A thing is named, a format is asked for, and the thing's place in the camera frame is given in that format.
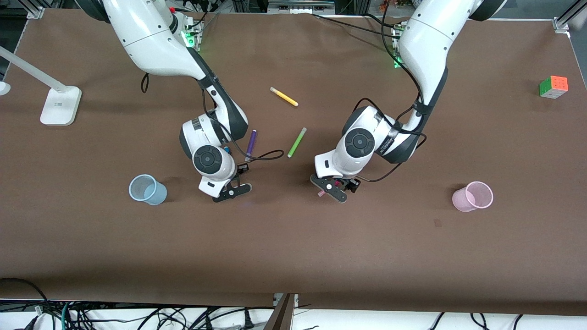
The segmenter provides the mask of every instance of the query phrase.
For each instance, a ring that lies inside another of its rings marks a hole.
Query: pink plastic cup
[[[480,181],[473,181],[453,194],[453,205],[461,212],[488,208],[493,203],[493,191]]]

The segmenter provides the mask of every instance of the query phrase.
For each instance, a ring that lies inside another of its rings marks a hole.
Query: table
[[[251,306],[297,292],[314,308],[587,311],[587,92],[549,22],[468,22],[428,142],[345,204],[316,196],[314,155],[334,148],[361,97],[395,116],[416,95],[375,34],[305,14],[220,15],[207,27],[201,54],[247,114],[248,134],[259,132],[255,152],[287,149],[308,128],[293,158],[252,163],[253,191],[220,204],[198,190],[178,142],[181,124],[203,112],[192,79],[151,76],[142,94],[143,72],[112,28],[76,10],[29,21],[17,54],[83,96],[71,126],[44,126],[47,88],[9,70],[2,277],[52,299]],[[570,91],[538,97],[549,75],[568,77]],[[389,168],[374,158],[363,175]],[[141,173],[170,201],[134,202],[127,186]],[[494,204],[458,212],[450,196],[474,180],[492,187]]]

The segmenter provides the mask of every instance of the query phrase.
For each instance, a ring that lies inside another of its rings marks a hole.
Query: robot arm
[[[193,18],[172,12],[164,0],[77,0],[77,4],[91,17],[112,24],[139,69],[159,76],[192,77],[210,94],[216,108],[185,122],[180,143],[202,175],[200,190],[218,197],[237,171],[232,156],[220,146],[231,138],[241,139],[248,121],[194,45],[185,39],[195,33]]]
[[[373,106],[356,109],[336,149],[315,156],[317,178],[352,179],[373,153],[392,164],[407,161],[419,138],[412,132],[422,132],[436,105],[448,76],[448,51],[467,18],[487,19],[504,4],[504,0],[423,1],[399,40],[404,66],[414,76],[420,92],[409,120],[406,124],[396,122]]]

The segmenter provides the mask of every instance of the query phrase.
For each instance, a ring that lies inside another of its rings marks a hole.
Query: black cable
[[[206,18],[206,15],[208,15],[208,12],[204,12],[204,15],[202,16],[202,18],[200,18],[200,19],[199,19],[199,20],[198,20],[196,23],[194,23],[194,24],[192,24],[192,25],[188,25],[188,27],[187,27],[187,28],[188,28],[188,29],[191,29],[191,28],[193,28],[194,26],[196,26],[196,25],[200,24],[200,23],[201,23],[201,22],[204,20],[204,18]]]
[[[55,317],[55,310],[51,308],[51,306],[49,305],[49,300],[47,299],[47,296],[43,293],[43,291],[41,291],[41,289],[39,287],[37,287],[33,282],[24,280],[22,278],[15,278],[15,277],[4,277],[4,278],[0,278],[0,283],[2,282],[18,282],[18,283],[24,283],[30,287],[32,287],[33,289],[35,289],[35,291],[43,298],[45,305],[47,306],[47,313],[49,315],[51,315],[51,321],[53,323],[53,330],[55,330],[55,320],[53,319],[53,317]]]
[[[146,316],[142,317],[142,318],[136,318],[136,319],[87,319],[88,322],[91,323],[101,323],[101,322],[118,322],[118,323],[129,323],[129,322],[134,322],[134,321],[139,321],[146,318]]]
[[[141,80],[141,92],[143,92],[143,94],[147,93],[147,89],[149,88],[149,74],[145,73],[145,75],[143,76],[143,80]]]
[[[342,25],[350,26],[351,28],[355,28],[355,29],[359,29],[359,30],[363,30],[363,31],[367,31],[367,32],[375,33],[375,34],[377,34],[377,35],[378,35],[378,34],[380,34],[379,32],[377,32],[377,31],[375,31],[375,30],[370,30],[370,29],[367,29],[367,28],[363,28],[363,27],[361,27],[361,26],[356,26],[356,25],[352,25],[352,24],[345,23],[345,22],[337,21],[337,20],[335,20],[335,19],[332,19],[332,18],[323,17],[323,16],[316,15],[316,14],[310,14],[310,15],[312,15],[312,16],[316,16],[316,17],[318,17],[318,18],[322,18],[322,19],[325,19],[325,20],[327,20],[327,21],[331,21],[331,22],[334,22],[334,23],[338,23],[338,24],[342,24]],[[383,35],[384,35],[384,36],[388,36],[388,37],[390,37],[390,38],[394,38],[394,39],[399,39],[399,38],[400,38],[399,36],[394,36],[394,35],[387,35],[387,34],[383,34]]]
[[[177,314],[177,313],[179,313],[180,315],[183,315],[183,313],[181,313],[181,310],[182,310],[182,309],[183,309],[183,308],[174,309],[174,312],[173,312],[171,315],[167,315],[167,314],[163,313],[163,315],[165,316],[165,318],[164,318],[164,319],[160,319],[160,320],[159,320],[159,323],[158,323],[158,325],[157,325],[157,330],[160,330],[160,329],[161,329],[161,327],[162,327],[162,326],[165,324],[165,322],[167,322],[167,321],[170,321],[170,322],[175,322],[175,323],[179,323],[179,324],[181,324],[181,325],[183,326],[183,328],[182,328],[182,329],[183,329],[183,330],[185,330],[185,329],[187,328],[187,323],[186,323],[186,322],[187,322],[187,320],[186,320],[186,318],[185,318],[185,315],[183,316],[183,318],[184,318],[184,322],[181,322],[181,321],[179,321],[178,319],[176,319],[176,318],[174,318],[174,317],[173,317],[173,315],[175,315],[175,314]]]
[[[232,311],[228,311],[226,313],[222,313],[220,315],[216,315],[215,317],[210,319],[210,322],[212,322],[213,320],[217,319],[217,318],[221,318],[223,316],[229,315],[229,314],[233,314],[233,313],[237,313],[237,312],[243,312],[245,310],[252,310],[252,309],[274,309],[273,307],[250,307],[250,308],[239,308],[239,309],[235,309]]]
[[[208,307],[202,314],[200,314],[200,316],[198,316],[197,319],[195,319],[194,323],[192,323],[190,325],[189,328],[187,328],[187,330],[192,330],[195,328],[196,325],[198,325],[202,320],[204,320],[207,316],[210,316],[210,314],[212,314],[213,312],[219,310],[220,307]]]
[[[245,308],[245,325],[242,327],[243,330],[249,330],[255,327],[255,324],[251,321],[251,314],[249,310]]]
[[[362,14],[361,16],[370,17],[370,18],[374,19],[374,20],[375,20],[375,22],[379,23],[380,25],[381,25],[381,24],[383,24],[383,22],[382,22],[382,21],[381,21],[379,18],[375,17],[375,16],[374,16],[374,15],[372,15],[372,14],[365,13],[365,14]],[[394,27],[394,25],[393,25],[393,24],[384,24],[384,26],[385,26],[385,27],[388,27],[388,28],[392,28],[392,29],[393,29],[393,27]]]
[[[279,158],[283,157],[283,155],[285,154],[285,151],[283,151],[281,149],[276,149],[276,150],[270,151],[268,153],[265,153],[263,156],[266,156],[266,155],[272,154],[272,153],[281,153],[279,156],[263,158],[263,156],[254,157],[254,156],[251,156],[251,155],[247,154],[246,152],[242,151],[242,149],[239,147],[238,143],[232,138],[232,135],[230,135],[230,132],[227,130],[227,128],[224,127],[224,125],[220,121],[218,121],[218,119],[212,117],[210,115],[210,113],[208,112],[208,109],[206,107],[206,94],[204,93],[204,90],[202,90],[202,104],[204,106],[204,112],[206,113],[206,116],[208,116],[208,118],[210,120],[217,122],[220,125],[220,127],[222,127],[224,132],[228,135],[228,137],[230,137],[230,140],[232,141],[234,146],[237,148],[238,152],[240,152],[243,156],[250,158],[250,161],[248,161],[248,163],[252,163],[254,160],[275,160],[275,159],[279,159]]]
[[[35,328],[36,320],[39,318],[39,315],[35,316],[25,327],[24,330],[33,330]]]
[[[156,314],[158,314],[161,311],[161,308],[157,308],[155,309],[151,314],[149,314],[139,325],[139,327],[137,328],[137,330],[141,330],[142,327],[145,325],[145,323],[147,323],[147,321],[152,318],[153,316],[155,316]]]
[[[518,322],[519,322],[519,319],[521,319],[521,318],[522,318],[522,316],[524,316],[524,314],[520,314],[520,315],[518,315],[518,316],[515,318],[515,321],[514,321],[514,328],[513,328],[513,330],[517,330],[517,329],[518,329]]]
[[[416,88],[418,88],[418,96],[420,96],[420,95],[422,95],[422,90],[420,89],[420,84],[418,84],[418,81],[416,81],[416,78],[414,78],[414,76],[406,68],[406,66],[403,63],[401,63],[400,61],[398,61],[395,56],[393,56],[392,52],[389,50],[389,47],[387,46],[387,40],[385,40],[384,28],[385,28],[385,16],[387,15],[388,9],[389,9],[389,2],[385,4],[385,11],[383,12],[383,17],[381,17],[381,40],[383,41],[383,46],[385,47],[385,50],[387,51],[389,56],[391,56],[392,59],[394,61],[396,61],[396,63],[399,64],[399,66],[401,66],[402,69],[410,76],[411,81],[413,81],[414,85],[416,85]]]
[[[406,111],[400,113],[397,117],[396,117],[396,122],[399,122],[400,118],[405,115],[406,113],[408,113],[410,110],[414,109],[414,105],[411,105],[409,108],[407,108]]]
[[[363,180],[363,181],[367,181],[367,182],[379,182],[383,179],[385,179],[386,177],[388,177],[390,174],[392,174],[395,170],[397,170],[398,167],[400,167],[400,165],[403,163],[399,163],[397,165],[395,165],[389,172],[385,173],[382,177],[378,178],[378,179],[367,179],[365,177],[362,176],[357,176],[359,179]]]
[[[31,306],[33,306],[33,305],[31,305],[31,304],[25,304],[24,306],[12,307],[12,308],[7,308],[7,309],[0,309],[0,313],[1,312],[14,311],[16,309],[22,309],[21,312],[24,312],[25,309],[27,309],[27,307],[31,307]]]
[[[487,321],[485,320],[485,315],[483,315],[483,313],[479,313],[479,315],[481,315],[481,319],[483,320],[483,324],[477,322],[477,320],[475,319],[475,315],[473,313],[469,313],[469,316],[471,317],[473,322],[475,322],[475,324],[480,326],[483,330],[489,330],[489,328],[487,328]]]
[[[418,145],[416,146],[416,150],[422,145],[424,144],[424,142],[426,142],[426,140],[428,140],[428,137],[426,136],[426,134],[421,133],[421,132],[414,132],[411,130],[404,130],[404,129],[400,129],[400,133],[404,133],[404,134],[412,134],[412,135],[417,135],[418,137],[423,137],[422,141],[420,143],[418,143]]]
[[[436,318],[436,322],[434,322],[434,325],[432,326],[432,328],[430,328],[430,330],[436,329],[436,326],[438,326],[438,323],[440,322],[440,319],[442,319],[443,316],[444,316],[444,312],[442,312],[438,315],[438,317]]]

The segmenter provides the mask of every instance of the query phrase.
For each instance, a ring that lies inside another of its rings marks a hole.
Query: power cord
[[[469,313],[469,315],[473,322],[475,322],[475,324],[480,326],[483,330],[489,330],[489,328],[487,328],[487,321],[485,320],[485,315],[483,315],[483,313],[479,313],[479,315],[481,315],[481,319],[483,320],[483,324],[477,322],[477,320],[475,319],[475,315],[473,313]]]
[[[47,310],[44,312],[51,315],[51,323],[53,323],[53,330],[55,330],[55,321],[53,320],[53,317],[55,317],[58,313],[56,312],[56,310],[54,308],[52,308],[49,305],[49,300],[47,299],[47,296],[43,293],[43,291],[41,291],[41,289],[39,287],[37,287],[33,282],[24,280],[22,278],[16,278],[16,277],[0,278],[0,283],[2,283],[2,282],[23,283],[23,284],[26,284],[26,285],[32,287],[33,289],[35,289],[35,291],[41,296],[41,298],[43,298],[44,306],[47,307]]]
[[[436,327],[438,326],[438,323],[440,322],[440,319],[442,319],[443,316],[444,316],[444,312],[440,313],[437,316],[436,322],[434,322],[434,325],[432,326],[432,328],[430,328],[430,330],[436,330]]]
[[[208,15],[208,12],[204,12],[204,15],[202,16],[202,18],[200,18],[200,19],[199,19],[199,20],[198,20],[196,23],[193,23],[192,25],[188,25],[188,27],[187,27],[187,28],[188,28],[188,29],[191,29],[191,28],[193,28],[194,26],[196,26],[196,25],[200,24],[200,23],[201,23],[201,22],[204,20],[204,18],[206,18],[206,15]]]
[[[250,310],[252,310],[252,309],[274,309],[274,308],[273,308],[273,307],[250,307],[250,308],[238,308],[238,309],[234,309],[234,310],[232,310],[232,311],[228,311],[228,312],[226,312],[226,313],[222,313],[222,314],[220,314],[220,315],[216,315],[215,317],[213,317],[213,318],[211,318],[211,319],[210,319],[210,322],[212,322],[213,320],[215,320],[215,319],[217,319],[217,318],[221,318],[221,317],[223,317],[223,316],[226,316],[226,315],[229,315],[229,314],[233,314],[233,313],[237,313],[237,312],[250,311]],[[198,328],[197,328],[197,330],[201,330],[203,326],[204,326],[204,325],[202,325],[202,326],[198,327]]]
[[[228,137],[230,137],[230,140],[232,141],[232,143],[234,143],[234,146],[237,148],[238,152],[240,152],[243,156],[250,158],[250,160],[245,161],[242,164],[252,163],[255,160],[275,160],[275,159],[280,159],[285,154],[285,151],[283,151],[281,149],[276,149],[276,150],[273,150],[273,151],[269,151],[268,153],[264,153],[263,155],[261,155],[259,157],[254,157],[254,156],[248,155],[246,152],[242,151],[242,149],[239,147],[238,143],[232,138],[232,135],[230,135],[230,132],[228,131],[228,129],[226,127],[224,127],[224,125],[220,121],[218,121],[218,119],[216,119],[216,118],[214,118],[214,117],[212,117],[210,115],[210,113],[208,112],[208,108],[206,107],[206,94],[204,93],[204,90],[202,90],[202,105],[204,106],[204,112],[206,113],[206,116],[208,116],[208,118],[210,120],[213,120],[213,121],[217,122],[220,125],[220,127],[222,127],[222,129],[224,130],[224,132],[228,135]],[[274,157],[264,157],[264,156],[267,156],[268,154],[272,154],[272,153],[281,153],[281,154],[279,156],[274,156]]]
[[[522,316],[524,316],[524,314],[519,314],[519,315],[518,315],[518,316],[515,318],[515,321],[514,321],[514,328],[513,328],[513,330],[517,330],[517,329],[518,329],[518,322],[519,322],[519,319],[521,319],[521,318],[522,318]]]
[[[365,14],[362,14],[361,16],[372,18],[375,22],[379,23],[380,25],[383,24],[383,22],[379,18],[375,17],[372,14],[365,13]],[[385,26],[393,29],[393,24],[385,24]]]
[[[249,314],[249,310],[245,309],[245,326],[243,327],[244,330],[249,330],[255,327],[255,324],[251,321],[251,315]]]
[[[35,316],[25,327],[24,330],[33,330],[35,328],[36,320],[39,318],[39,315]]]
[[[363,28],[363,27],[361,27],[361,26],[356,26],[356,25],[352,25],[352,24],[345,23],[345,22],[337,21],[337,20],[335,20],[335,19],[332,19],[332,18],[328,18],[328,17],[320,16],[320,15],[317,15],[317,14],[310,14],[310,15],[312,15],[312,16],[316,16],[316,17],[318,17],[318,18],[325,19],[325,20],[327,20],[327,21],[331,21],[331,22],[334,22],[334,23],[338,23],[338,24],[342,24],[342,25],[350,26],[351,28],[355,28],[355,29],[359,29],[359,30],[363,30],[363,31],[367,31],[367,32],[375,33],[375,34],[377,34],[377,35],[378,35],[378,34],[380,34],[379,32],[377,32],[377,31],[375,31],[375,30],[371,30],[371,29]],[[394,36],[394,35],[386,35],[386,34],[384,34],[384,36],[388,36],[388,37],[390,37],[390,38],[394,38],[394,39],[399,39],[399,38],[400,38],[399,36]]]

